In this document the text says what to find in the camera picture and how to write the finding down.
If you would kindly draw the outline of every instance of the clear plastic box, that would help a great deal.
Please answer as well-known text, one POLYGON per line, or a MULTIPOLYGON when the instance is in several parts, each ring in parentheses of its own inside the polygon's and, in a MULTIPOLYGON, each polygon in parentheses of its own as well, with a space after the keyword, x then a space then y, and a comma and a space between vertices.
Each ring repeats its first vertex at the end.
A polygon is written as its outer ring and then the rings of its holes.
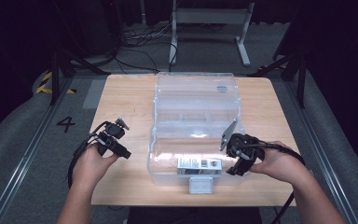
POLYGON ((242 176, 226 174, 237 159, 220 151, 222 133, 238 120, 241 98, 234 76, 228 73, 160 73, 154 99, 155 123, 150 132, 147 169, 157 185, 191 185, 191 179, 212 178, 213 185, 238 185, 242 176), (216 174, 179 172, 180 158, 218 159, 216 174))

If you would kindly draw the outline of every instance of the wooden table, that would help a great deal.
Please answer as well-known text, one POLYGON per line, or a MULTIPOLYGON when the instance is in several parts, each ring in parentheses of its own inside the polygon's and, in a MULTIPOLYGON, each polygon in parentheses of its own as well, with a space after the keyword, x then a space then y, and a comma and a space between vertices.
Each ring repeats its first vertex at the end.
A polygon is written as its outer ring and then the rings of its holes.
MULTIPOLYGON (((298 152, 295 139, 270 81, 236 77, 241 96, 241 122, 246 132, 264 141, 280 140, 298 152)), ((154 124, 153 98, 158 77, 112 75, 91 129, 118 117, 131 128, 119 140, 131 153, 107 171, 92 196, 92 204, 172 206, 283 205, 292 187, 266 175, 250 174, 238 186, 214 186, 212 194, 189 194, 188 186, 157 186, 146 170, 150 128, 154 124)))

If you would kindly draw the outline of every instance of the right hand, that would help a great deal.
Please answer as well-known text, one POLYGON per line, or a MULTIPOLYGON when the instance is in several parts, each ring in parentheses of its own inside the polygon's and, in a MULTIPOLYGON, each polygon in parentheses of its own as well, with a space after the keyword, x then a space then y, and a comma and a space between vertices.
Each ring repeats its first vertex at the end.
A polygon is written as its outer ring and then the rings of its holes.
MULTIPOLYGON (((271 143, 288 147, 279 141, 271 143)), ((276 149, 263 149, 265 151, 265 159, 260 163, 255 163, 250 169, 251 172, 269 175, 292 185, 311 176, 307 168, 295 157, 276 149)))

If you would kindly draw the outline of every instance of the label on box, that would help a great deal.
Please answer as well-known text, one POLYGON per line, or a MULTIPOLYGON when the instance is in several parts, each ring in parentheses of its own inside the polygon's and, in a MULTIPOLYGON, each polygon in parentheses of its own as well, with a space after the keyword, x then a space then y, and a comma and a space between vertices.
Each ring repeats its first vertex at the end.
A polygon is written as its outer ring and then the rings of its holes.
POLYGON ((222 161, 219 159, 178 159, 179 175, 220 175, 222 161))

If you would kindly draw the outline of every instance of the gray carpet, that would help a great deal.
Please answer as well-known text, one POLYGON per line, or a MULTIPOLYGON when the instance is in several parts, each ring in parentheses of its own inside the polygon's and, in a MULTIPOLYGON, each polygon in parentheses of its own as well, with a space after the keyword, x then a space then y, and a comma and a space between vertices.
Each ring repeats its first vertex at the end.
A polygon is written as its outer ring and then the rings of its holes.
MULTIPOLYGON (((172 71, 229 72, 237 76, 253 73, 260 65, 268 65, 272 62, 272 55, 286 28, 287 25, 281 24, 252 25, 245 40, 251 66, 243 67, 233 41, 239 31, 238 26, 225 26, 218 31, 186 27, 178 34, 177 62, 172 66, 172 71)), ((170 45, 167 43, 169 42, 170 38, 163 36, 141 47, 122 49, 118 53, 117 58, 120 61, 143 68, 124 64, 120 67, 117 61, 112 61, 101 68, 116 74, 152 73, 145 68, 155 67, 159 71, 168 71, 170 45)), ((89 59, 91 62, 98 60, 101 59, 89 59)), ((35 86, 40 83, 41 78, 35 82, 35 86)), ((268 78, 277 92, 307 166, 316 174, 316 178, 330 199, 334 203, 339 203, 331 185, 326 181, 325 170, 315 155, 312 139, 298 112, 297 104, 290 97, 288 86, 289 89, 295 87, 296 81, 283 83, 279 78, 279 71, 271 72, 268 78)), ((26 170, 20 187, 14 192, 7 210, 4 210, 0 218, 1 223, 55 222, 67 193, 67 184, 64 181, 67 167, 73 151, 90 130, 105 79, 106 77, 93 75, 88 70, 78 70, 70 81, 70 89, 75 89, 76 94, 64 94, 61 102, 56 105, 49 125, 40 139, 37 153, 29 169, 26 170), (76 125, 71 126, 65 133, 64 127, 58 126, 57 123, 68 116, 73 118, 72 122, 76 125)), ((19 106, 0 125, 0 196, 15 168, 23 159, 34 133, 37 132, 38 125, 48 110, 49 100, 49 94, 35 94, 30 101, 19 106)), ((306 79, 305 105, 306 109, 302 112, 310 118, 312 127, 357 218, 353 223, 358 223, 358 159, 310 74, 307 74, 306 79)), ((128 211, 128 207, 94 206, 92 223, 123 223, 128 211)), ((261 208, 261 214, 263 223, 270 223, 275 218, 272 207, 261 208)), ((288 209, 281 223, 299 223, 295 207, 288 209)))

